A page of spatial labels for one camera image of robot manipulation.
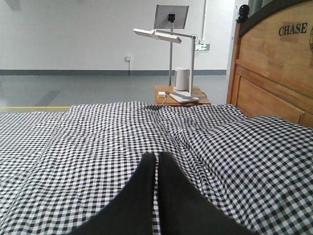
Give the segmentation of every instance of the gray baseboard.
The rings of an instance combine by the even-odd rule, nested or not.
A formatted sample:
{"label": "gray baseboard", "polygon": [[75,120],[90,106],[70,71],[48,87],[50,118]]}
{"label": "gray baseboard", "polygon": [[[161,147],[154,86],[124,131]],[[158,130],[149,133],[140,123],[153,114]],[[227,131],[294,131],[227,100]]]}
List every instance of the gray baseboard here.
{"label": "gray baseboard", "polygon": [[[168,70],[0,70],[0,75],[136,75],[136,76],[165,76]],[[226,70],[195,70],[194,75],[226,75]]]}

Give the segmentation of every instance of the wooden nightstand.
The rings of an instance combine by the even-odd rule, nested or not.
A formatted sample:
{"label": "wooden nightstand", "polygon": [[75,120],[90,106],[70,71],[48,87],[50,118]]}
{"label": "wooden nightstand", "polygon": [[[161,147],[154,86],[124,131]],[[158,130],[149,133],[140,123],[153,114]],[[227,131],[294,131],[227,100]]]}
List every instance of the wooden nightstand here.
{"label": "wooden nightstand", "polygon": [[[166,101],[164,102],[164,98],[158,97],[158,92],[166,92]],[[194,105],[202,105],[202,104],[208,104],[210,105],[210,100],[205,96],[205,94],[200,90],[200,87],[193,86],[192,95],[199,98],[198,102],[191,102],[191,103],[178,103],[176,100],[174,100],[172,97],[170,97],[169,93],[174,92],[173,86],[155,86],[155,99],[156,104],[164,104],[164,105],[170,105],[170,106],[185,106],[190,107]]]}

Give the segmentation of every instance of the smart speaker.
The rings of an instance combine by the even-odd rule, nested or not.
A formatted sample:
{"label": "smart speaker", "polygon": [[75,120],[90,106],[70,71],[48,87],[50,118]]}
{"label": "smart speaker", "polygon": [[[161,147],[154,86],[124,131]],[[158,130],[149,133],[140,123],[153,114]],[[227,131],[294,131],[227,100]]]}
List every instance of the smart speaker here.
{"label": "smart speaker", "polygon": [[187,91],[189,89],[190,70],[183,67],[175,69],[174,91]]}

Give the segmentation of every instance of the gray floor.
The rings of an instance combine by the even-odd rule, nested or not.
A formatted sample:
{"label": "gray floor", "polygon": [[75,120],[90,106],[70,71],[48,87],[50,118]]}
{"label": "gray floor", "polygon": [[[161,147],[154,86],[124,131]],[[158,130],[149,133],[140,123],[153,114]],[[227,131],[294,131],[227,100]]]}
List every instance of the gray floor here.
{"label": "gray floor", "polygon": [[[167,76],[0,76],[0,106],[70,106],[143,101],[154,103],[154,86]],[[195,76],[212,104],[226,104],[228,76]]]}

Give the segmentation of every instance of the black and white gingham blanket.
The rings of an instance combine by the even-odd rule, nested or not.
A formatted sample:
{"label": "black and white gingham blanket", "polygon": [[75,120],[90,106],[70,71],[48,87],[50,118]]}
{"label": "black and white gingham blanket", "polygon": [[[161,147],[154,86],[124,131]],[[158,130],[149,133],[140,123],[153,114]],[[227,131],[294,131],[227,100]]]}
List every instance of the black and white gingham blanket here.
{"label": "black and white gingham blanket", "polygon": [[[313,234],[313,130],[231,105],[141,102],[0,114],[0,234],[66,234],[171,152],[201,194],[261,234]],[[154,231],[159,232],[157,200]]]}

